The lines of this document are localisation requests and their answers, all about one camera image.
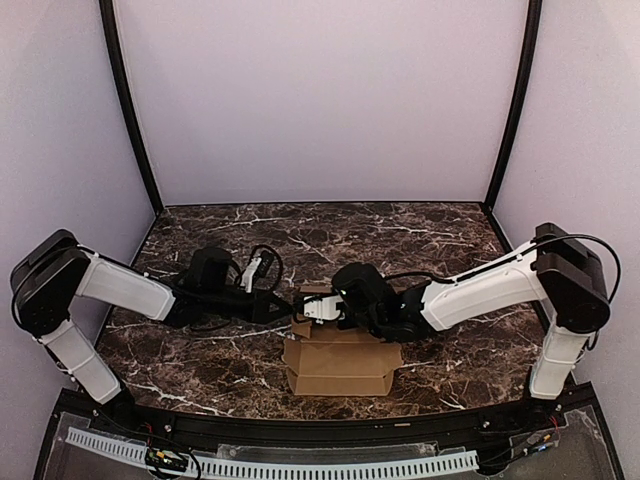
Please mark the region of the brown cardboard paper box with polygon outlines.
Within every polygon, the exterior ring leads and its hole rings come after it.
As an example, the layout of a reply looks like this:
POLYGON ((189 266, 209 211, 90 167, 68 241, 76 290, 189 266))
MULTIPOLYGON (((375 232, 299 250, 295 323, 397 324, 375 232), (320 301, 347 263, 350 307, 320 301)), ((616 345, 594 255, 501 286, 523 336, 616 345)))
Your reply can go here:
MULTIPOLYGON (((327 286, 304 286, 302 294, 332 294, 327 286)), ((337 321, 296 323, 284 340, 282 360, 297 396, 372 397, 389 394, 403 365, 401 346, 365 329, 339 330, 337 321)))

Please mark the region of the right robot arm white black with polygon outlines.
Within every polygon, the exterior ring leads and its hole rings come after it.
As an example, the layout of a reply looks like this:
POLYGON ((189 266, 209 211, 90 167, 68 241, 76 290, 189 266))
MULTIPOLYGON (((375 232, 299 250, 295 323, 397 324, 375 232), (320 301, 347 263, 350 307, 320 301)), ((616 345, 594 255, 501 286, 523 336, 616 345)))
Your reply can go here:
POLYGON ((554 223, 502 257, 453 277, 427 275, 396 292, 371 264, 355 262, 331 280, 348 320, 387 342, 409 343, 480 315, 517 304, 547 302, 553 309, 542 351, 529 375, 529 394, 554 400, 589 338, 609 321, 618 291, 608 287, 602 262, 586 243, 554 223))

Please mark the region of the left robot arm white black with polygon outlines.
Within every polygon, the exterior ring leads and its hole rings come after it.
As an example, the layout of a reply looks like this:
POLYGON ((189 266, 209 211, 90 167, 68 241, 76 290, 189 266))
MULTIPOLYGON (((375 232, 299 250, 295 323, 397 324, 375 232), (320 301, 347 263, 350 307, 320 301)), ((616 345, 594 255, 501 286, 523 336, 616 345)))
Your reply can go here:
POLYGON ((81 245, 60 229, 11 271, 11 314, 98 405, 131 405, 124 382, 74 323, 70 307, 76 299, 172 328, 192 326, 205 314, 269 324, 293 312, 276 293, 283 273, 281 257, 267 245, 255 246, 244 268, 229 251, 210 246, 196 250, 188 268, 165 282, 81 245))

